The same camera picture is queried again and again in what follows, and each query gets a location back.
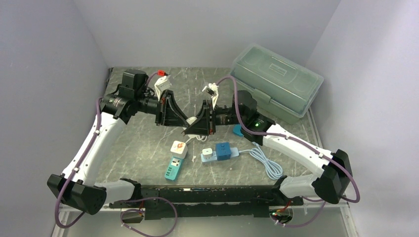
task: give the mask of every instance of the red connector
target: red connector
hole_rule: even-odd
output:
[[[163,70],[158,70],[157,71],[157,75],[159,75],[159,76],[167,76],[168,74],[165,72],[165,71],[163,71]]]

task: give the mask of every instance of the plastic storage box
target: plastic storage box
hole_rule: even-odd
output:
[[[251,44],[234,61],[230,75],[257,105],[287,123],[296,123],[313,102],[323,77],[260,45]]]

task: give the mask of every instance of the light blue power strip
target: light blue power strip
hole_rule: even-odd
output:
[[[183,163],[183,159],[172,157],[169,163],[168,169],[165,173],[165,178],[175,181],[177,178],[177,174],[180,171],[180,167],[182,166],[182,163]]]
[[[239,156],[239,149],[237,149],[237,147],[232,147],[230,148],[230,150],[231,150],[231,158]],[[212,156],[208,159],[205,159],[204,155],[201,153],[201,160],[202,160],[202,163],[217,161],[217,152],[213,151]]]

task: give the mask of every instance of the white charger with orange logo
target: white charger with orange logo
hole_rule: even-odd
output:
[[[174,141],[170,148],[170,152],[174,157],[178,159],[185,159],[186,153],[188,152],[188,147],[184,142]]]

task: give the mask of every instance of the white cube charger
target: white cube charger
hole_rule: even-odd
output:
[[[202,150],[202,155],[205,159],[209,159],[212,157],[212,149],[211,148],[205,148]]]
[[[185,159],[186,153],[188,152],[188,147],[184,142],[174,141],[170,148],[170,152],[174,157],[178,159]]]

